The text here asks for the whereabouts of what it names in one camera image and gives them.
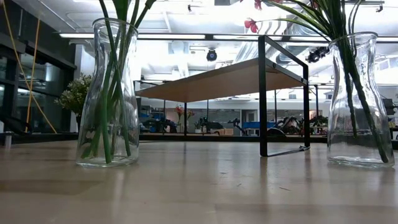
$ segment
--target yellow cable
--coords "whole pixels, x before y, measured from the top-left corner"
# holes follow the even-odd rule
[[[26,123],[28,123],[28,124],[29,124],[29,115],[30,115],[30,104],[32,103],[32,96],[33,96],[33,93],[32,93],[33,76],[35,74],[37,43],[39,41],[39,29],[40,29],[40,19],[37,19],[37,29],[36,29],[35,50],[34,50],[34,56],[33,56],[32,75],[30,76],[29,103],[27,105],[27,116],[26,116]]]
[[[9,19],[8,19],[7,9],[6,9],[6,3],[5,3],[5,2],[3,2],[3,8],[4,8],[4,15],[6,16],[6,22],[7,22],[7,26],[8,26],[8,32],[10,33],[10,38],[11,38],[12,46],[14,47],[14,53],[15,53],[15,56],[16,56],[16,58],[17,58],[19,68],[21,69],[21,72],[22,72],[22,74],[23,74],[23,76],[24,76],[24,80],[25,80],[25,84],[26,84],[27,88],[28,88],[29,91],[32,93],[32,89],[31,89],[31,87],[29,86],[29,83],[27,82],[24,69],[22,68],[21,61],[19,60],[18,52],[17,52],[16,46],[15,46],[15,42],[14,42],[14,38],[13,38],[12,32],[11,32],[11,26],[10,26],[10,22],[9,22]],[[32,98],[33,98],[33,100],[35,101],[35,103],[36,103],[36,105],[37,105],[39,111],[40,111],[40,112],[42,113],[42,115],[44,116],[44,119],[46,120],[46,122],[48,122],[48,124],[49,124],[50,127],[52,128],[53,132],[56,134],[57,131],[56,131],[56,130],[54,129],[54,127],[51,125],[51,122],[49,121],[49,119],[47,119],[47,117],[46,117],[46,115],[44,114],[43,110],[40,108],[40,105],[39,105],[39,103],[37,102],[35,96],[32,95]]]

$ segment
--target glass vase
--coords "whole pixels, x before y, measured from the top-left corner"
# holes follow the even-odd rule
[[[374,79],[377,34],[334,40],[335,89],[328,120],[328,160],[370,167],[394,165],[386,110]]]
[[[100,167],[131,164],[138,159],[139,145],[131,79],[138,33],[117,19],[98,19],[93,28],[95,74],[81,116],[76,163]]]

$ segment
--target wooden table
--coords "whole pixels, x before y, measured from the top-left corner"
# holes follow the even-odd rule
[[[396,223],[394,169],[327,163],[326,144],[261,158],[258,143],[145,142],[127,167],[76,166],[76,142],[0,149],[4,224]],[[297,144],[269,144],[270,151]]]

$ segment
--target table top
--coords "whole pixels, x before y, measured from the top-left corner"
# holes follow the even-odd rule
[[[272,151],[297,144],[270,143]],[[137,164],[84,169],[76,142],[0,149],[1,223],[396,223],[394,168],[328,164],[326,144],[143,142]]]
[[[259,60],[253,58],[136,92],[137,96],[189,103],[259,92]],[[266,59],[267,91],[304,86],[307,81]]]

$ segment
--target blue object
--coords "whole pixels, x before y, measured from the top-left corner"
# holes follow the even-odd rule
[[[154,114],[154,119],[161,120],[163,118],[163,114]]]
[[[267,122],[267,128],[273,128],[274,126],[275,122]],[[242,128],[260,129],[260,122],[244,122]]]

